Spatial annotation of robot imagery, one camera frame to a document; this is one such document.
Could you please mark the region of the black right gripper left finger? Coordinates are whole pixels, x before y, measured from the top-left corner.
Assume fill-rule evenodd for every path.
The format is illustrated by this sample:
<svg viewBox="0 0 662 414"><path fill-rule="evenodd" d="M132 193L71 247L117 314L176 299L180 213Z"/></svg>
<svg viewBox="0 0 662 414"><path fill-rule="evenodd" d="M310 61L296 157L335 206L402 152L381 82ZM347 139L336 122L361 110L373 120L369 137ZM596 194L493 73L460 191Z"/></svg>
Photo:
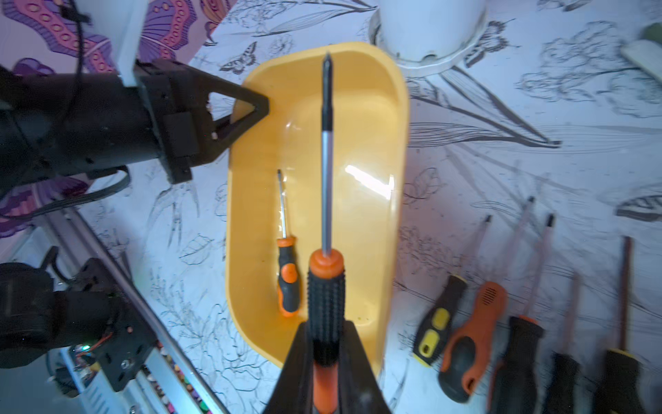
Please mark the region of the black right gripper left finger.
<svg viewBox="0 0 662 414"><path fill-rule="evenodd" d="M308 323L299 324L264 414L313 412L313 342Z"/></svg>

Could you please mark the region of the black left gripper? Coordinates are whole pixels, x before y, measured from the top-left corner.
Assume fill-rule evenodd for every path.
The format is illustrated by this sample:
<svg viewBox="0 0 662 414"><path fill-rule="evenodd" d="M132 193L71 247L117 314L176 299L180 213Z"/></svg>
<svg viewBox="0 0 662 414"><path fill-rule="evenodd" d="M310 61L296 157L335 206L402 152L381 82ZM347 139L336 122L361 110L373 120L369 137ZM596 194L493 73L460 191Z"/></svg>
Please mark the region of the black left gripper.
<svg viewBox="0 0 662 414"><path fill-rule="evenodd" d="M268 97L188 65L155 60L127 87L112 73L17 76L1 71L1 186L159 160L172 184L213 162L270 112ZM252 109L218 120L210 93Z"/></svg>

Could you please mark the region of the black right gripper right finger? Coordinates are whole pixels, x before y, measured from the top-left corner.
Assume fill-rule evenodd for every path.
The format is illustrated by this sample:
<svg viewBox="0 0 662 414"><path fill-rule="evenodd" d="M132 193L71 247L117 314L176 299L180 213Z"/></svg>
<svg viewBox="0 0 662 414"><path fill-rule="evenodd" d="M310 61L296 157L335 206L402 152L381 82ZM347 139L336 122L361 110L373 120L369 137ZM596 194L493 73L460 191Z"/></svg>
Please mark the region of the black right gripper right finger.
<svg viewBox="0 0 662 414"><path fill-rule="evenodd" d="M338 362L339 413L391 414L353 322L343 324Z"/></svg>

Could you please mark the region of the yellow plastic storage tray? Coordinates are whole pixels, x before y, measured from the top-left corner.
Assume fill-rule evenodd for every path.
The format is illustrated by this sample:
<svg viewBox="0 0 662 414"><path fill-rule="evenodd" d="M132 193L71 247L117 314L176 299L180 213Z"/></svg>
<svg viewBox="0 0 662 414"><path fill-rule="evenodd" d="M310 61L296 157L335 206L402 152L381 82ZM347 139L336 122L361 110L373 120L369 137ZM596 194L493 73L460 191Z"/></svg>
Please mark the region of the yellow plastic storage tray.
<svg viewBox="0 0 662 414"><path fill-rule="evenodd" d="M244 80L269 115L230 149L226 298L244 340L277 366L307 317L279 311L278 247L295 237L306 271L321 246L322 62L334 63L333 245L344 256L346 318L379 372L391 308L409 139L403 75L363 42L269 60Z"/></svg>

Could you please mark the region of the orange collar black screwdriver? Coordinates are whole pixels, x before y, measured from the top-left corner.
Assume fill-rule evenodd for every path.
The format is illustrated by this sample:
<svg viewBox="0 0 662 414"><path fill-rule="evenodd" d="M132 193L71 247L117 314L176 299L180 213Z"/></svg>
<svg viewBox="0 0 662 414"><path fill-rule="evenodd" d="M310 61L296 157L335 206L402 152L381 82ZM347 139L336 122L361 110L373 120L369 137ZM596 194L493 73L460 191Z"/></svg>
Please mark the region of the orange collar black screwdriver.
<svg viewBox="0 0 662 414"><path fill-rule="evenodd" d="M345 313L345 267L332 247L334 179L333 61L322 62L322 246L309 260L309 333L313 345L313 404L334 413L338 398L338 359Z"/></svg>

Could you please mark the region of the orange handled screwdriver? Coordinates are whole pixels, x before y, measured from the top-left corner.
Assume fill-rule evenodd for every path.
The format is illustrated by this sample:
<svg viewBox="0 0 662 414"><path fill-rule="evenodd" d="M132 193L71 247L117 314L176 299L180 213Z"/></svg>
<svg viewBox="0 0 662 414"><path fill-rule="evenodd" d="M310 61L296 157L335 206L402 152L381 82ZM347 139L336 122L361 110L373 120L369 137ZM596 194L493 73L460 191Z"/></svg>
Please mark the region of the orange handled screwdriver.
<svg viewBox="0 0 662 414"><path fill-rule="evenodd" d="M509 319L509 340L491 379L489 413L535 412L538 388L534 364L545 330L531 317L531 312L537 302L541 276L549 257L555 221L555 215L550 214L542 232L529 300L520 315Z"/></svg>

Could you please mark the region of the large black yellow screwdriver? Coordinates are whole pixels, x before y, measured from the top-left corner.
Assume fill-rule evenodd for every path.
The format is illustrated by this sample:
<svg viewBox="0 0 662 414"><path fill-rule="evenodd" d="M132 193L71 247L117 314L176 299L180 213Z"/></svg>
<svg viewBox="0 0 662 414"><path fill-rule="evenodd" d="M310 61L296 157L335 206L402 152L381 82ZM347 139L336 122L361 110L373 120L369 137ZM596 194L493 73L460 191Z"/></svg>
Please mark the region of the large black yellow screwdriver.
<svg viewBox="0 0 662 414"><path fill-rule="evenodd" d="M619 335L615 348L606 351L603 379L594 393L593 413L645 413L638 391L640 362L629 352L629 305L634 241L623 238L619 285Z"/></svg>

